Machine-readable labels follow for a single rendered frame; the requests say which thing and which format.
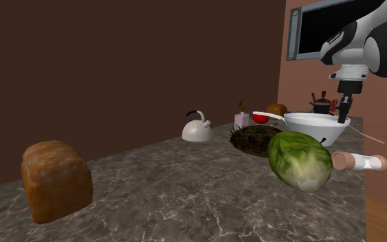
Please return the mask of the white kettle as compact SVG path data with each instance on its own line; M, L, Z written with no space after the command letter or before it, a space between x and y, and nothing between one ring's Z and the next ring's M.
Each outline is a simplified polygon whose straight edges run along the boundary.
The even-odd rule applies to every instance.
M181 138L189 142L207 142L212 139L211 122L206 120L204 114L199 110L193 110L186 114L198 113L200 120L191 120L182 130Z

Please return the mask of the grey framed dark window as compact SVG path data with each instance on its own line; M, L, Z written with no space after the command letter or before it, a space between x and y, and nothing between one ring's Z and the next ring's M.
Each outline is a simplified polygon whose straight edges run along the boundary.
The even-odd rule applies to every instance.
M322 44L385 0L323 0L290 11L288 61L319 58Z

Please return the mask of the white rolling pin, tan ends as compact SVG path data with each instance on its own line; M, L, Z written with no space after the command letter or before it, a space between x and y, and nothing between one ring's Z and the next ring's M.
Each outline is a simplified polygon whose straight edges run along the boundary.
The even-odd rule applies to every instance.
M331 155L333 167L339 171L365 171L383 172L387 170L387 159L381 155L360 155L336 151Z

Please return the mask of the white ladle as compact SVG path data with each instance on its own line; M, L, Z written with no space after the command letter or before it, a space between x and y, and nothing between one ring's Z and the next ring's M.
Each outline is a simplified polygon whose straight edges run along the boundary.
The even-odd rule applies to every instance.
M282 116L279 116L279 115L276 115L276 114L273 114L273 113L261 112L261 111L253 111L252 114L253 114L253 116L254 115L256 115L256 116L267 116L267 117L271 117L271 118L276 118L277 120L282 120L286 124L286 126L288 127L286 120Z

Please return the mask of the small brown bread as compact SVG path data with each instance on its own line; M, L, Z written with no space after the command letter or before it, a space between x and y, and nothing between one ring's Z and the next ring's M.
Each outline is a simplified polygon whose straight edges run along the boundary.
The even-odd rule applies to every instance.
M287 107L283 104L271 104L267 107L266 112L278 116L284 116L287 113Z

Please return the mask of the black pot with utensils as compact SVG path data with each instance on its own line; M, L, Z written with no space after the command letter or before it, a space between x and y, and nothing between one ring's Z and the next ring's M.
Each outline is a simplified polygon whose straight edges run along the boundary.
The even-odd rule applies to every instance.
M314 93L311 94L312 102L310 102L310 104L313 106L312 111L314 113L329 114L334 116L336 110L338 109L338 101L326 99L326 94L326 91L322 91L321 98L319 99L316 99L316 95Z

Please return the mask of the thin white stick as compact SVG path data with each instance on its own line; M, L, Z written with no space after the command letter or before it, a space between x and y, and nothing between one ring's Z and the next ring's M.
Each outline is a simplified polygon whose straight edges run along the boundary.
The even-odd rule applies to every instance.
M374 140L374 141L376 141L376 142L379 142L379 143L381 143L381 144L385 144L385 142L383 142L383 141L381 141L381 140L378 140L377 138L371 137L371 136L369 136L369 135L367 135L367 134L362 133L361 131L358 131L356 128L354 128L354 127L351 126L350 124L349 124L349 127L351 127L352 130L354 130L355 132L359 133L360 135L363 135L363 136L366 137L366 138L369 138L369 139Z

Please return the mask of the green lettuce head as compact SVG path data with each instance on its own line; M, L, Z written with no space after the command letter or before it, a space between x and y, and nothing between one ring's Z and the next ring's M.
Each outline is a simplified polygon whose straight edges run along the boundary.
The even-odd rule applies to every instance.
M304 193L318 191L331 177L331 154L310 135L280 132L270 140L267 152L269 165L276 176Z

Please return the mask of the white bowl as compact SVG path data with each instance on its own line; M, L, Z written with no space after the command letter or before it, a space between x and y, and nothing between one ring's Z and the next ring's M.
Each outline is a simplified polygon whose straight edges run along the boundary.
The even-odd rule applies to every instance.
M286 113L283 116L290 131L297 131L315 138L323 146L331 146L351 123L346 118L344 123L339 123L337 115L320 113Z

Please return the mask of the dark brown spiky nest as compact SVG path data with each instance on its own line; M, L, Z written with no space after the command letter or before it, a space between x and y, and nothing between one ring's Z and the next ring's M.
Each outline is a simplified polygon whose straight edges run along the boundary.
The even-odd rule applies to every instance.
M234 148L244 153L268 158L268 144L278 133L281 133L280 129L267 125L232 127L230 130L230 143Z

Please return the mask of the pink soap bottle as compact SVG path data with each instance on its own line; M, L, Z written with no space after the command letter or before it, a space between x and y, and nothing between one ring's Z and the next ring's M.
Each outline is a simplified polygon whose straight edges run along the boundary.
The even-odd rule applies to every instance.
M245 107L243 106L243 101L239 102L240 112L234 115L234 128L242 129L249 125L250 115L245 112Z

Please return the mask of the brown bread loaf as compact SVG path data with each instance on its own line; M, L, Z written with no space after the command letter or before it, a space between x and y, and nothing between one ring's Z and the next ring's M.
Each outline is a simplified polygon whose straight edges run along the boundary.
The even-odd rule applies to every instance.
M87 207L93 200L91 171L80 153L61 141L28 147L21 176L33 221L49 223Z

